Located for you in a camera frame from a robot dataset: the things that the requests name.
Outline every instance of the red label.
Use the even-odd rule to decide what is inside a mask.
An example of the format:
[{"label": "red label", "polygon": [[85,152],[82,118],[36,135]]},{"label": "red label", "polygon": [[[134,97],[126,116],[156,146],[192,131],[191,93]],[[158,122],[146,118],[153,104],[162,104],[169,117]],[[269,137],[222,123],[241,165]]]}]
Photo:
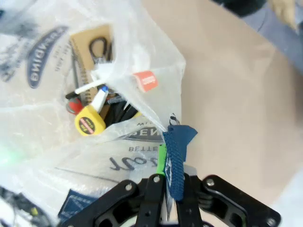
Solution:
[{"label": "red label", "polygon": [[134,75],[142,92],[147,92],[158,86],[157,78],[151,71],[138,72]]}]

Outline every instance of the green tag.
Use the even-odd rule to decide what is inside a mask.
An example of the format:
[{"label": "green tag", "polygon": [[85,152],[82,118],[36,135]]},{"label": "green tag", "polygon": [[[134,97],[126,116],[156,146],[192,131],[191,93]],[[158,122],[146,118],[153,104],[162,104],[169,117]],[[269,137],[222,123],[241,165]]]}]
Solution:
[{"label": "green tag", "polygon": [[157,174],[165,175],[163,172],[165,167],[165,158],[166,158],[166,145],[163,144],[159,146]]}]

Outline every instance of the cardboard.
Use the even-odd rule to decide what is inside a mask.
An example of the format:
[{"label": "cardboard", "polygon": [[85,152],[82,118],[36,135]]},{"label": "cardboard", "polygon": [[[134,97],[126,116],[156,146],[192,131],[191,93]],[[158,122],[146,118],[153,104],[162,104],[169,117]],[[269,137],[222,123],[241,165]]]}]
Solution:
[{"label": "cardboard", "polygon": [[303,161],[302,76],[265,38],[208,0],[143,2],[187,61],[182,123],[198,131],[187,164],[201,179],[219,175],[272,204]]}]

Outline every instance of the person's hand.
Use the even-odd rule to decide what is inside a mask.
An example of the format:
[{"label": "person's hand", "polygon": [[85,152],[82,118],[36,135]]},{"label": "person's hand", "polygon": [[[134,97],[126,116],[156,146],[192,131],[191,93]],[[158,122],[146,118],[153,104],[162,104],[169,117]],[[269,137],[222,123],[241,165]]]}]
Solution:
[{"label": "person's hand", "polygon": [[295,0],[268,0],[268,3],[282,22],[297,30],[294,19]]}]

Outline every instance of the plastic bag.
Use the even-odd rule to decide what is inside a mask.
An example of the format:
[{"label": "plastic bag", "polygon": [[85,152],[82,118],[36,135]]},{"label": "plastic bag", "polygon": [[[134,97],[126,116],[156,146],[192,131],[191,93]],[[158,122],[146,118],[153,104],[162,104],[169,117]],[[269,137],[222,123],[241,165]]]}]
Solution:
[{"label": "plastic bag", "polygon": [[1,186],[24,194],[53,221],[70,189],[99,197],[124,179],[137,183],[156,171],[162,137],[145,117],[110,126],[102,137],[83,138],[0,171]]},{"label": "plastic bag", "polygon": [[[139,182],[155,172],[170,116],[181,120],[185,61],[138,0],[37,0],[16,10],[18,2],[6,1],[0,17],[1,154],[36,158],[2,169],[0,185],[22,192],[56,221],[69,189],[100,196],[123,179]],[[8,12],[13,16],[5,18]],[[101,24],[112,27],[115,55],[112,71],[102,80],[151,122],[138,117],[85,138],[65,110],[71,75],[68,39]],[[92,73],[100,71],[102,65]],[[136,77],[142,72],[152,75],[157,86],[142,91],[144,80],[139,85]]]}]

